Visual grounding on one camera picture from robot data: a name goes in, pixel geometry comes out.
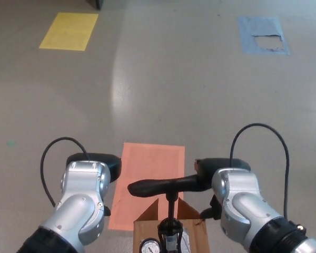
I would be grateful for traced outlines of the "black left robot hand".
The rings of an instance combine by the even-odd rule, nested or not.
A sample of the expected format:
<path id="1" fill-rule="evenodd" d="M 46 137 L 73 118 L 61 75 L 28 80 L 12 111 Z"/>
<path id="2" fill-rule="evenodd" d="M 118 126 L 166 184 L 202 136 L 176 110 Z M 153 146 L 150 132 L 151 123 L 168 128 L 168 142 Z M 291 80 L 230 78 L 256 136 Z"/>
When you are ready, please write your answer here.
<path id="1" fill-rule="evenodd" d="M 107 193 L 107 189 L 110 185 L 110 183 L 116 181 L 122 171 L 122 161 L 121 158 L 113 155 L 113 154 L 102 154 L 102 153 L 88 153 L 89 158 L 91 158 L 92 161 L 96 162 L 101 162 L 106 164 L 108 167 L 108 172 L 102 172 L 101 175 L 106 175 L 106 176 L 101 176 L 100 181 L 100 194 L 102 199 Z M 72 163 L 72 162 L 78 162 L 78 161 L 85 161 L 86 156 L 84 153 L 75 153 L 71 156 L 69 156 L 66 160 L 66 167 Z M 105 207 L 105 216 L 109 217 L 111 216 L 111 210 L 109 207 Z"/>

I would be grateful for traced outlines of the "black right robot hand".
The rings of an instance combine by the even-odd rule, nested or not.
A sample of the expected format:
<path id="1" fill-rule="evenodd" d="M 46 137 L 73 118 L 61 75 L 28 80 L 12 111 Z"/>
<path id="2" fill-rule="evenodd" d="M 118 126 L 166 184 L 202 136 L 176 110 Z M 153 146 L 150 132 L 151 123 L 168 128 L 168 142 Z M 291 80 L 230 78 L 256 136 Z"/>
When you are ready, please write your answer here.
<path id="1" fill-rule="evenodd" d="M 220 220 L 226 205 L 239 192 L 252 192 L 255 175 L 249 164 L 241 159 L 205 158 L 195 162 L 200 185 L 213 190 L 210 207 L 201 212 L 203 219 Z"/>

